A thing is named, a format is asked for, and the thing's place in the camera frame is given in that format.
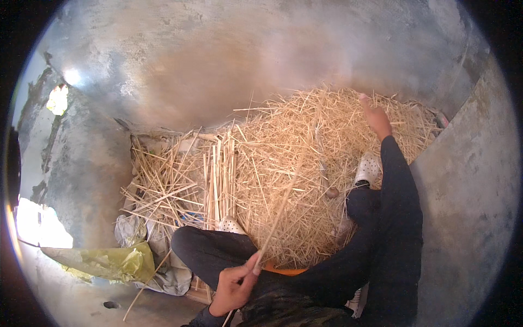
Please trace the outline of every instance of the dry straw pile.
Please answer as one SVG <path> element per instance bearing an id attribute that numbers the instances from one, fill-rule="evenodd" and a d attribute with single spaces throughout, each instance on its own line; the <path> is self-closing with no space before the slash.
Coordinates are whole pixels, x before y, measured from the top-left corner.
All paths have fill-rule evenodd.
<path id="1" fill-rule="evenodd" d="M 296 91 L 291 98 L 248 109 L 244 123 L 217 129 L 215 138 L 196 136 L 201 135 L 197 132 L 172 137 L 171 145 L 159 154 L 135 144 L 139 161 L 135 160 L 138 175 L 133 182 L 142 193 L 123 190 L 136 203 L 126 210 L 172 229 L 181 225 L 215 229 L 225 216 L 233 216 L 260 247 L 303 157 L 265 259 L 276 268 L 317 264 L 346 244 L 356 230 L 344 214 L 345 195 L 353 187 L 363 153 L 379 156 L 379 141 L 363 117 L 358 96 L 347 88 Z M 385 109 L 410 163 L 439 131 L 434 115 L 416 102 L 371 98 Z M 199 138 L 195 150 L 179 152 L 182 140 Z M 330 185 L 339 190 L 333 199 L 325 196 L 320 162 Z M 380 184 L 381 178 L 374 187 Z"/>

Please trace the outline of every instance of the foot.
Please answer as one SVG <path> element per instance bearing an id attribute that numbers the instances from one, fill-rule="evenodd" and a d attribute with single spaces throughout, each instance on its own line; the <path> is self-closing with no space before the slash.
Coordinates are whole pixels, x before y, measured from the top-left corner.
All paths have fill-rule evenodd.
<path id="1" fill-rule="evenodd" d="M 236 233 L 241 235 L 247 235 L 243 228 L 238 224 L 234 218 L 231 216 L 226 216 L 222 221 L 220 221 L 220 225 L 218 226 L 218 230 L 221 232 L 229 232 L 229 233 Z"/>
<path id="2" fill-rule="evenodd" d="M 358 181 L 365 180 L 370 183 L 370 187 L 374 185 L 376 177 L 380 172 L 380 164 L 377 156 L 370 152 L 365 152 L 360 159 L 358 170 L 356 171 L 356 177 L 354 178 L 354 184 Z"/>

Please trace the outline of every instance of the right hand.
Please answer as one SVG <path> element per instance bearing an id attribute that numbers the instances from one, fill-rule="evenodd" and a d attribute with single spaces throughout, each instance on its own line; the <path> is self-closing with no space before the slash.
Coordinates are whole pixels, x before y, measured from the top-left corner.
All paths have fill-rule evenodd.
<path id="1" fill-rule="evenodd" d="M 380 142 L 389 135 L 392 135 L 392 126 L 389 122 L 387 114 L 382 107 L 372 109 L 369 105 L 369 97 L 365 94 L 360 94 L 360 102 L 363 107 L 363 114 L 370 128 L 376 133 Z"/>
<path id="2" fill-rule="evenodd" d="M 253 254 L 243 266 L 222 270 L 214 301 L 209 306 L 211 315 L 221 317 L 247 303 L 260 274 L 260 268 L 256 267 L 259 255 L 259 252 Z"/>

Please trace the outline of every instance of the black sleeve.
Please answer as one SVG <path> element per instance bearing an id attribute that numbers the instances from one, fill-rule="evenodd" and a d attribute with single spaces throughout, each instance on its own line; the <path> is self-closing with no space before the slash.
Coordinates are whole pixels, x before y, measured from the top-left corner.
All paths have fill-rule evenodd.
<path id="1" fill-rule="evenodd" d="M 229 318 L 227 325 L 231 324 L 233 316 L 234 313 Z M 223 317 L 215 317 L 211 315 L 211 313 L 209 313 L 209 306 L 206 306 L 200 312 L 198 312 L 196 317 L 188 325 L 183 325 L 182 327 L 222 327 L 226 318 L 227 315 Z"/>
<path id="2" fill-rule="evenodd" d="M 377 244 L 362 322 L 404 326 L 417 315 L 423 214 L 416 184 L 392 136 L 381 143 L 383 182 Z"/>

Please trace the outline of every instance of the yellow plastic bag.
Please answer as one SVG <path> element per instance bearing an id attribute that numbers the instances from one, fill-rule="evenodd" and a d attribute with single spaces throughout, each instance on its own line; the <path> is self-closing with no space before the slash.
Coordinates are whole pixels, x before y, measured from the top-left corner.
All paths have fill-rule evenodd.
<path id="1" fill-rule="evenodd" d="M 49 258 L 89 275 L 119 281 L 146 282 L 154 273 L 147 242 L 117 249 L 56 249 L 42 247 Z"/>

